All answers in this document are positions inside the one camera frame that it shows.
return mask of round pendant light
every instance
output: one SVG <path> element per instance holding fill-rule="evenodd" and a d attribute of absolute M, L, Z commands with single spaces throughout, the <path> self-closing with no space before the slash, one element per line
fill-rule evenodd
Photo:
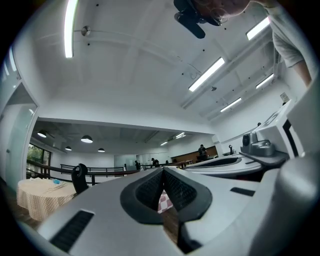
<path fill-rule="evenodd" d="M 38 132 L 38 135 L 42 138 L 46 138 L 47 137 L 47 132 L 45 130 L 40 130 Z"/>
<path fill-rule="evenodd" d="M 81 141 L 84 142 L 84 143 L 92 143 L 92 142 L 94 142 L 89 135 L 84 135 L 82 137 Z"/>

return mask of person's arm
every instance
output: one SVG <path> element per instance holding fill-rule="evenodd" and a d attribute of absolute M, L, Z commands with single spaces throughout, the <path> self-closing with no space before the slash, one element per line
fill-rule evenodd
<path fill-rule="evenodd" d="M 304 81 L 304 84 L 308 87 L 311 83 L 311 75 L 309 73 L 309 69 L 304 60 L 298 62 L 297 64 L 292 66 L 293 69 L 298 73 L 298 75 Z"/>

